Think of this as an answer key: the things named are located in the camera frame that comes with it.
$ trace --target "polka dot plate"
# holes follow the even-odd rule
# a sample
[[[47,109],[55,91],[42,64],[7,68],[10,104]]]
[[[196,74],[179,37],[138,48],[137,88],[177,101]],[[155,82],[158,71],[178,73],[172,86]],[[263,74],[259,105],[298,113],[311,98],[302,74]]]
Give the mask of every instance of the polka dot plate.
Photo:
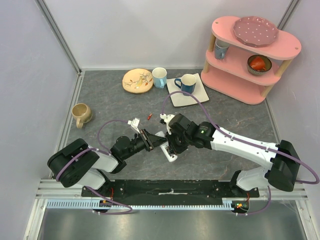
[[[233,32],[235,38],[244,45],[262,48],[277,39],[279,30],[276,25],[265,18],[245,16],[235,21]]]

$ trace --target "blue cup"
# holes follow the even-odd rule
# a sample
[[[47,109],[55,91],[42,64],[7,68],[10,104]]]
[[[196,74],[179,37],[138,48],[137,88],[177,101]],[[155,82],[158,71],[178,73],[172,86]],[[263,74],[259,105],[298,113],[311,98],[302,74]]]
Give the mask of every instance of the blue cup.
[[[189,94],[192,94],[195,90],[197,83],[197,78],[192,74],[185,74],[182,76],[182,78],[176,78],[174,80],[174,84],[181,89],[181,91],[187,92]]]
[[[167,84],[167,70],[163,67],[156,67],[152,71],[153,84],[158,89],[163,89]]]
[[[217,39],[214,44],[214,57],[216,59],[224,59],[230,44]]]

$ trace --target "white wall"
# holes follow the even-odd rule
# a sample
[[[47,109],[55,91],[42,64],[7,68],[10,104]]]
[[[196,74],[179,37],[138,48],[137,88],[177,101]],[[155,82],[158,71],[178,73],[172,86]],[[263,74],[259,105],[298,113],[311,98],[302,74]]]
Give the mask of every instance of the white wall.
[[[261,16],[278,24],[290,0],[46,0],[81,68],[204,65],[211,24]]]
[[[285,31],[302,44],[281,80],[268,95],[280,137],[294,144],[302,161],[320,174],[320,2],[303,0]],[[300,179],[314,180],[300,168]],[[306,185],[307,195],[320,224],[320,186]]]
[[[34,0],[0,8],[0,235],[23,238],[76,73]]]

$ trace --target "white square plate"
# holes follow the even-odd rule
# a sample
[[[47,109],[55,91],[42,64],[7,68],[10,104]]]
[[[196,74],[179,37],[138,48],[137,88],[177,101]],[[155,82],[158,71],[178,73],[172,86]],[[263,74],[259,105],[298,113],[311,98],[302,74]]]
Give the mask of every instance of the white square plate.
[[[195,96],[200,103],[209,101],[209,97],[207,95],[207,92],[205,90],[205,87],[200,79],[199,73],[193,74],[196,77],[196,84],[194,91],[192,93],[193,96]],[[169,93],[180,91],[181,89],[175,85],[175,78],[167,79],[166,85],[168,87]],[[194,100],[191,96],[184,96],[182,93],[176,93],[170,96],[173,106],[175,107],[182,107],[182,106],[188,106],[196,104],[196,100]]]

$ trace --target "ceramic mug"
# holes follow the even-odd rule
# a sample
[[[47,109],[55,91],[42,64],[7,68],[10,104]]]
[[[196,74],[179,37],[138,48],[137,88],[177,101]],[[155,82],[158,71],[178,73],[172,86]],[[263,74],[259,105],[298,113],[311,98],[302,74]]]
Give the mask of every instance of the ceramic mug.
[[[158,89],[163,89],[167,84],[167,70],[163,67],[156,67],[152,71],[153,84]]]
[[[214,57],[216,59],[224,59],[230,44],[217,39],[214,44]]]
[[[182,76],[182,78],[176,78],[174,80],[174,84],[181,89],[181,91],[187,92],[189,94],[192,94],[195,90],[197,83],[197,78],[192,74],[185,74]]]
[[[88,105],[78,103],[72,108],[72,116],[76,120],[76,127],[81,129],[84,124],[90,122],[92,118],[92,111]]]

